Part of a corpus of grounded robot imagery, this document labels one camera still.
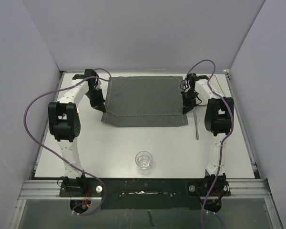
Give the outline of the white rectangular plate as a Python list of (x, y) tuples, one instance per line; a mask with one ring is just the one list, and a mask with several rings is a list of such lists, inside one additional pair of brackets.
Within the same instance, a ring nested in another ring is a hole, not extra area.
[(210, 81), (210, 84), (212, 85), (213, 88), (216, 89), (216, 91), (217, 91), (218, 94), (221, 94), (222, 97), (225, 96), (225, 93), (224, 93), (224, 91), (223, 91), (223, 89), (222, 89), (222, 87), (221, 87), (221, 85), (220, 85), (220, 82), (219, 82), (219, 80), (217, 79), (217, 76), (216, 76), (216, 75), (214, 75), (214, 76), (212, 77), (212, 79), (211, 79), (211, 81)]

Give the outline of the silver table knife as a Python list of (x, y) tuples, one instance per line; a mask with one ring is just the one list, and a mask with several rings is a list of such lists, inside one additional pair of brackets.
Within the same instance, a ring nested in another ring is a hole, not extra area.
[(197, 119), (197, 114), (195, 110), (193, 110), (193, 115), (194, 115), (194, 124), (195, 124), (195, 138), (196, 140), (199, 140), (198, 119)]

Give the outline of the clear plastic cup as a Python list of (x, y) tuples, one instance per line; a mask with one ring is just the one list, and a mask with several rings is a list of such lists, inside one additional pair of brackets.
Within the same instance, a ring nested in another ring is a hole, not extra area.
[(149, 174), (153, 165), (153, 156), (147, 151), (141, 151), (135, 156), (135, 163), (140, 175), (146, 176)]

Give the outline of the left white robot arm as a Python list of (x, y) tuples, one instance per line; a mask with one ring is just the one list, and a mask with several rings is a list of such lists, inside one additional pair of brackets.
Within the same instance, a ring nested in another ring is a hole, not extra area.
[(68, 89), (58, 101), (48, 105), (50, 134), (57, 141), (64, 161), (64, 178), (62, 187), (70, 188), (77, 195), (87, 192), (86, 177), (80, 163), (77, 137), (81, 131), (77, 106), (84, 96), (87, 96), (93, 109), (106, 112), (105, 100), (98, 79), (93, 69), (85, 70), (84, 74), (76, 74), (72, 78), (73, 88)]

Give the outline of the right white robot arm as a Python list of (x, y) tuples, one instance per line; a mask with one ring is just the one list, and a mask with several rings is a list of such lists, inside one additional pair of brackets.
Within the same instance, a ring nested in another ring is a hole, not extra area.
[(210, 134), (210, 151), (205, 176), (208, 180), (203, 182), (203, 191), (214, 195), (225, 186), (225, 145), (234, 129), (234, 100), (218, 92), (209, 77), (195, 73), (186, 76), (181, 94), (183, 114), (206, 102), (204, 126)]

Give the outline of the grey cloth placemat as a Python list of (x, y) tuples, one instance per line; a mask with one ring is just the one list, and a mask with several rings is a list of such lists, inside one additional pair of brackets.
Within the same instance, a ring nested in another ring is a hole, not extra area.
[(108, 83), (102, 122), (115, 127), (179, 127), (183, 114), (181, 76), (114, 77)]

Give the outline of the aluminium frame rail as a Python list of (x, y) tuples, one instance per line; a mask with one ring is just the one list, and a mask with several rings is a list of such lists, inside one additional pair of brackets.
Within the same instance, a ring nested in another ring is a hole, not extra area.
[(116, 194), (121, 198), (130, 195), (167, 194), (232, 198), (266, 198), (270, 195), (269, 185), (262, 179), (228, 179), (224, 187), (208, 188), (207, 183), (194, 179), (105, 179), (101, 185), (89, 178), (84, 191), (74, 188), (64, 189), (60, 180), (26, 180), (20, 190), (19, 199), (100, 199), (103, 192)]

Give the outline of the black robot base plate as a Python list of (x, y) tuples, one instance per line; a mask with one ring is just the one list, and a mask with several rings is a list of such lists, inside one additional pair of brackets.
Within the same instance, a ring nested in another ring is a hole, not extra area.
[(116, 209), (172, 209), (205, 208), (217, 212), (222, 206), (222, 198), (231, 195), (225, 177), (214, 176), (198, 179), (128, 179), (106, 178), (104, 184), (95, 179), (67, 184), (64, 179), (59, 196), (72, 198), (70, 207), (84, 213), (93, 198), (100, 198), (101, 210)]

